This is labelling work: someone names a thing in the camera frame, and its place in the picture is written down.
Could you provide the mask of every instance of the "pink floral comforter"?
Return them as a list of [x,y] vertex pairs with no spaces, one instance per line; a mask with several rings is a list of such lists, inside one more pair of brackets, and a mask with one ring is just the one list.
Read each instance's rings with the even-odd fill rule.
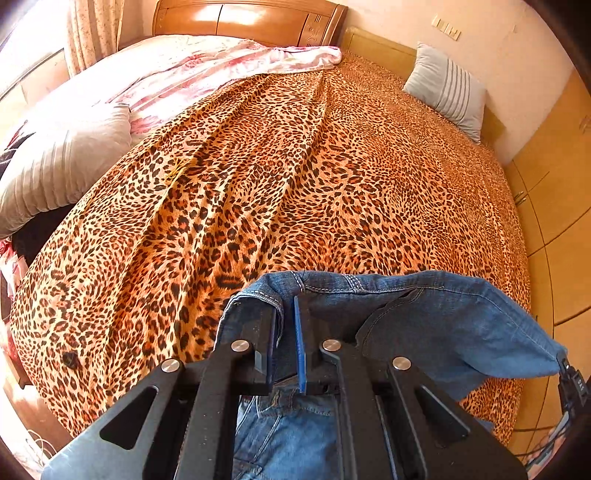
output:
[[96,103],[124,102],[132,111],[132,145],[224,85],[260,73],[332,68],[337,47],[265,47],[215,35],[160,35],[115,53],[51,92],[27,115],[25,130]]

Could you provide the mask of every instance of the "curtain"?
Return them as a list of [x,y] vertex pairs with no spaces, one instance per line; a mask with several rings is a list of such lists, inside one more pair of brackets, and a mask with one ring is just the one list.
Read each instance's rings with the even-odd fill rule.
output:
[[70,77],[117,51],[125,0],[69,0],[66,63]]

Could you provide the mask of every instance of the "denim fabric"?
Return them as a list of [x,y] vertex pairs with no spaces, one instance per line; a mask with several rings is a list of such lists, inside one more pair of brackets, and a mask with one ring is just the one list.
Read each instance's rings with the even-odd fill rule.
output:
[[[455,400],[487,377],[558,373],[556,355],[564,347],[525,310],[485,280],[442,271],[400,277],[267,274],[230,299],[216,343],[239,337],[247,319],[229,315],[234,308],[248,298],[262,300],[278,312],[274,378],[295,375],[293,298],[303,293],[312,319],[323,319],[332,338],[377,360],[406,356]],[[330,398],[306,397],[290,387],[252,402],[257,408],[242,409],[236,430],[234,478],[337,478]]]

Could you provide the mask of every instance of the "light blue striped pillow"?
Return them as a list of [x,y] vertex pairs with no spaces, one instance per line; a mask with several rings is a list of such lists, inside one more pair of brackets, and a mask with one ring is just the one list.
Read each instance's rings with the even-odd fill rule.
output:
[[443,52],[419,42],[414,70],[402,90],[434,108],[474,142],[480,142],[486,89]]

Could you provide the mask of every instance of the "silver bolt head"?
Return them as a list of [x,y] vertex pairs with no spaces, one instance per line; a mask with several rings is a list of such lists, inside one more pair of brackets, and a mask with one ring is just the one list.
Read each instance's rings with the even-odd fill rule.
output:
[[333,338],[329,338],[322,342],[322,348],[327,352],[336,352],[340,350],[341,344],[338,340],[334,340]]
[[408,370],[410,368],[410,360],[405,356],[398,356],[392,360],[392,366],[396,370]]
[[175,358],[169,358],[160,364],[160,368],[168,374],[176,372],[181,367],[181,362]]
[[232,350],[235,352],[246,352],[250,348],[250,343],[248,340],[235,340],[232,342]]

